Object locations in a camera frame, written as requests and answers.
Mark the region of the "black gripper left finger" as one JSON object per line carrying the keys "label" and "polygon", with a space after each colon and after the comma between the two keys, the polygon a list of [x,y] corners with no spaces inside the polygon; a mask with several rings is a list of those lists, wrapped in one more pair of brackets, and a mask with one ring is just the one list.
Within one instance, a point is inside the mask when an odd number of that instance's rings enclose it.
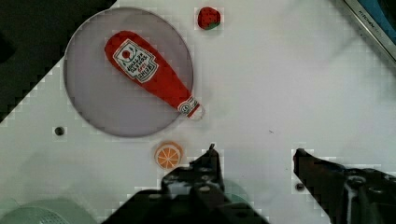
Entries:
{"label": "black gripper left finger", "polygon": [[187,167],[138,191],[101,224],[268,224],[247,203],[225,194],[219,153],[210,147]]}

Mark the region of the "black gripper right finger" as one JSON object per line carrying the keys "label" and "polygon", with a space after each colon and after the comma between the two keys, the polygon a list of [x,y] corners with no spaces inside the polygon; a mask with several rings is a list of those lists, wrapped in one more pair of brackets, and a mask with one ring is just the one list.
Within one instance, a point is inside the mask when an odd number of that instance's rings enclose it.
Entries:
{"label": "black gripper right finger", "polygon": [[293,172],[332,224],[396,224],[396,182],[373,168],[347,168],[299,148]]}

